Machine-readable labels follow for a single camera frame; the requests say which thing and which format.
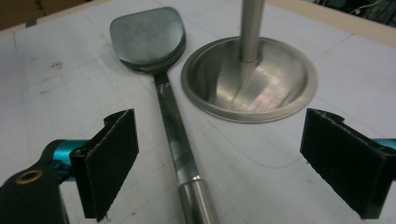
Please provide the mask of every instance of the white table surface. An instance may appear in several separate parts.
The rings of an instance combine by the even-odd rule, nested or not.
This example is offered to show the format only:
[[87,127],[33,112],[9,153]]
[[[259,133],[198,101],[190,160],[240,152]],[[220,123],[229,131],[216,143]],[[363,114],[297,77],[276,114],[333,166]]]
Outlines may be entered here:
[[[91,139],[107,115],[134,108],[140,154],[103,223],[183,223],[153,79],[126,69],[111,46],[119,16],[170,6],[187,48],[169,72],[202,177],[221,223],[396,223],[395,188],[378,220],[360,217],[300,154],[305,109],[238,124],[194,106],[180,85],[188,57],[239,35],[240,0],[114,0],[0,37],[0,183],[55,139]],[[318,71],[308,107],[336,113],[368,137],[396,137],[396,49],[266,4],[261,35],[303,52]],[[75,183],[61,185],[71,223],[84,218]]]

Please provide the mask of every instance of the metal dish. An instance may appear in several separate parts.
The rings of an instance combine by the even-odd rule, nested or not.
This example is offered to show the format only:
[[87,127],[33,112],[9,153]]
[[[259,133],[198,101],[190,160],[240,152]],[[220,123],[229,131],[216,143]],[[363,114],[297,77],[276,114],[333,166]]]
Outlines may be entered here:
[[194,104],[222,119],[257,123],[285,118],[309,103],[318,77],[299,50],[260,37],[257,60],[242,63],[239,42],[212,42],[186,61],[181,83]]

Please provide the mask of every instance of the metal rod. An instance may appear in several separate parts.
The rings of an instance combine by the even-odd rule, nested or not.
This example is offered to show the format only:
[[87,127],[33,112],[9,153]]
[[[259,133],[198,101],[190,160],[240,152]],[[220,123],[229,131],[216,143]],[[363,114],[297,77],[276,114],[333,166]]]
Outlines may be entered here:
[[209,187],[199,176],[169,79],[166,74],[154,76],[154,79],[186,223],[219,224]]
[[239,60],[243,63],[252,63],[257,59],[263,6],[264,0],[243,2],[239,47]]

